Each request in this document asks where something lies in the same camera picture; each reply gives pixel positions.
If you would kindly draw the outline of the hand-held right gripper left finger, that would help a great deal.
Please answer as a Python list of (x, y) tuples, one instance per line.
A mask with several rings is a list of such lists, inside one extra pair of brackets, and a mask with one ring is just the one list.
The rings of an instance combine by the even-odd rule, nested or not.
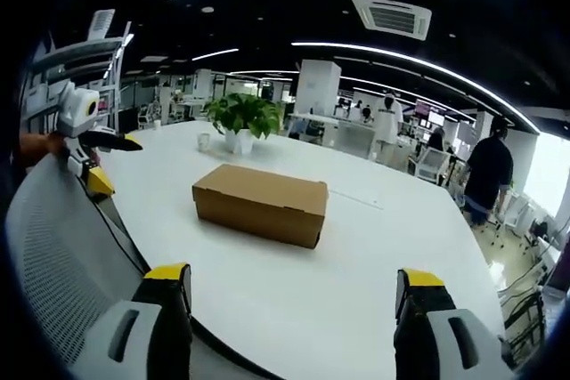
[(86, 332), (76, 379), (189, 379), (191, 266), (163, 265)]

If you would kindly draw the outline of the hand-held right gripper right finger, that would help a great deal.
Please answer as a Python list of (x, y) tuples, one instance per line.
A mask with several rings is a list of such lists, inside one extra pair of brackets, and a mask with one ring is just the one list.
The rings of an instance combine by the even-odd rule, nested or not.
[(398, 379), (511, 379), (498, 336), (458, 309), (436, 275), (397, 272), (395, 365)]

